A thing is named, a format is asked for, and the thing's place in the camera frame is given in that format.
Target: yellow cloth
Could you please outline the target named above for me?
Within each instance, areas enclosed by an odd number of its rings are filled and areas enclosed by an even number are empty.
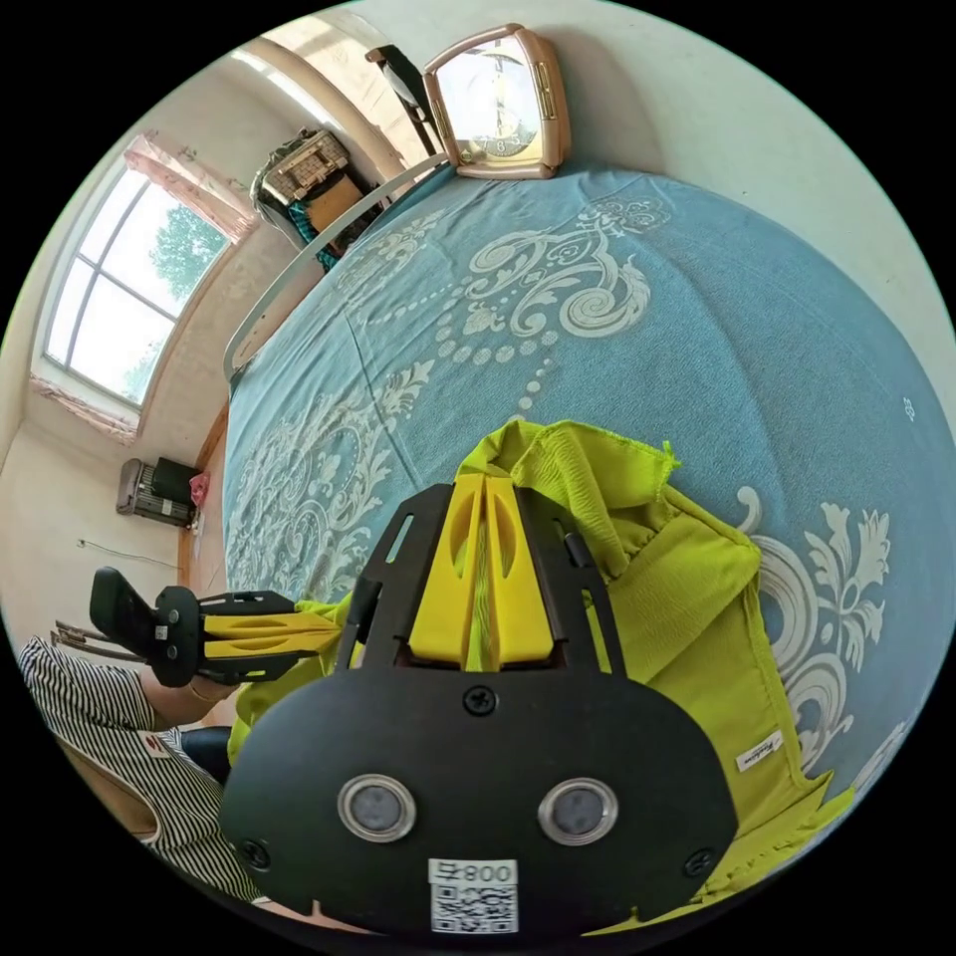
[[[846,792],[824,803],[832,775],[810,781],[800,770],[796,728],[758,603],[759,549],[669,487],[677,465],[666,446],[658,451],[572,422],[516,421],[484,439],[459,470],[510,476],[574,515],[607,582],[628,677],[679,704],[720,756],[737,838],[698,896],[661,919],[759,882],[852,798]],[[342,607],[328,606],[330,619],[344,620]],[[476,607],[479,637],[487,628],[481,600]],[[298,665],[285,682],[240,693],[230,756],[270,703],[328,672],[331,649],[329,655]],[[737,758],[775,732],[783,737],[779,749],[740,771]],[[601,932],[639,925],[633,918]]]

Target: bed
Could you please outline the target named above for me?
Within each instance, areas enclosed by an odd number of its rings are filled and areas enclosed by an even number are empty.
[[[806,773],[863,796],[956,619],[956,447],[876,305],[664,177],[440,169],[233,376],[230,588],[341,598],[394,507],[515,416],[672,443],[674,486],[763,550]]]

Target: rose gold clock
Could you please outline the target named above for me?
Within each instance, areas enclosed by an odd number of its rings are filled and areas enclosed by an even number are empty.
[[[552,45],[517,23],[456,43],[424,72],[438,135],[463,176],[548,179],[571,147]]]

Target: window frame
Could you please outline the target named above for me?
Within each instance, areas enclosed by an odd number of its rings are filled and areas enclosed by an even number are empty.
[[[100,253],[97,262],[94,262],[89,256],[84,255],[80,251],[84,241],[87,238],[87,235],[90,232],[91,227],[97,221],[97,217],[100,215],[103,207],[113,195],[114,190],[119,185],[120,180],[127,170],[128,167],[126,166],[125,162],[120,160],[101,178],[93,195],[91,195],[90,200],[82,207],[80,214],[77,216],[77,220],[74,223],[73,229],[71,230],[69,240],[64,243],[60,255],[57,256],[55,267],[50,276],[51,282],[48,286],[48,291],[44,296],[43,301],[43,311],[45,315],[43,316],[43,337],[40,346],[40,358],[43,361],[53,365],[62,374],[68,376],[74,381],[80,382],[85,387],[98,393],[104,398],[108,398],[111,402],[117,403],[122,407],[135,412],[136,414],[140,414],[142,412],[145,400],[148,397],[149,388],[152,385],[152,376],[150,377],[149,383],[146,386],[146,393],[143,396],[143,401],[135,402],[127,398],[125,395],[113,391],[108,386],[100,384],[99,382],[90,378],[88,375],[84,375],[81,371],[77,371],[70,366],[70,359],[73,357],[74,348],[77,343],[77,337],[80,334],[80,326],[83,324],[83,315],[86,311],[87,304],[90,301],[90,296],[93,294],[94,286],[96,285],[98,279],[102,277],[107,282],[112,282],[119,289],[139,300],[141,303],[143,303],[149,309],[152,309],[164,319],[169,320],[172,325],[172,330],[170,331],[169,336],[166,339],[166,343],[159,351],[159,355],[156,359],[156,367],[159,367],[159,363],[162,359],[162,354],[165,351],[166,345],[168,345],[175,334],[176,327],[179,325],[182,317],[187,315],[190,311],[190,305],[192,304],[196,290],[203,285],[206,277],[216,268],[216,265],[222,256],[228,253],[232,247],[232,243],[229,241],[228,237],[223,236],[225,244],[223,245],[222,249],[219,250],[215,259],[213,259],[212,262],[210,262],[206,267],[189,298],[185,301],[185,303],[183,303],[182,309],[178,316],[174,316],[166,309],[163,309],[156,303],[151,302],[136,290],[131,289],[125,282],[118,279],[116,276],[111,275],[110,272],[104,269],[103,264],[106,261],[107,256],[109,256],[110,250],[113,248],[113,244],[116,242],[117,237],[120,235],[120,231],[125,226],[133,211],[136,209],[139,201],[151,187],[159,189],[161,188],[160,186],[156,186],[148,179],[139,188],[134,199],[128,204],[122,215],[119,217],[119,220],[114,227],[113,232],[110,234],[110,238],[107,240],[103,251]],[[83,298],[81,299],[80,306],[77,309],[76,317],[74,318],[73,329],[70,333],[70,344],[67,348],[66,360],[60,361],[58,358],[50,354],[50,338],[53,334],[53,324],[56,320],[57,309],[60,307],[60,301],[63,297],[67,279],[70,276],[70,271],[72,270],[74,263],[78,261],[84,263],[90,269],[92,269],[93,275],[90,277],[90,280],[87,284],[87,289],[83,295]]]

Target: clock face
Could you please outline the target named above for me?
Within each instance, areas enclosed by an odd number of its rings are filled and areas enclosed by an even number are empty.
[[[541,160],[538,96],[514,37],[460,54],[438,69],[437,80],[463,163]]]

